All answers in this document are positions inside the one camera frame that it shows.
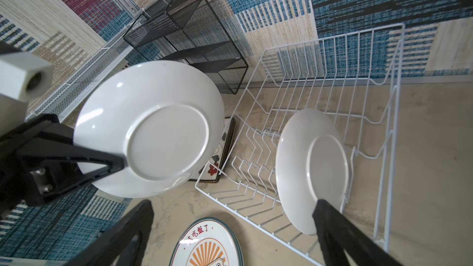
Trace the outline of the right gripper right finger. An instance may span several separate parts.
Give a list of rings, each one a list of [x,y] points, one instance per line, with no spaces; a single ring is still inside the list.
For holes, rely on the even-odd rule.
[[[327,266],[399,266],[400,263],[369,239],[329,202],[317,201],[312,214]]]

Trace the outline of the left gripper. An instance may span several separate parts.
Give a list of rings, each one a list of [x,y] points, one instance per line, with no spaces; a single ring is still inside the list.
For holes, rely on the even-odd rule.
[[[125,167],[122,156],[80,147],[73,128],[43,114],[1,136],[1,214],[41,206]]]

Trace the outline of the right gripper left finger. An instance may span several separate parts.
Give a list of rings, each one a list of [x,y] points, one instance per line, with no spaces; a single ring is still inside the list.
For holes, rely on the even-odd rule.
[[[152,230],[154,211],[142,200],[113,227],[80,252],[68,266],[140,266]]]

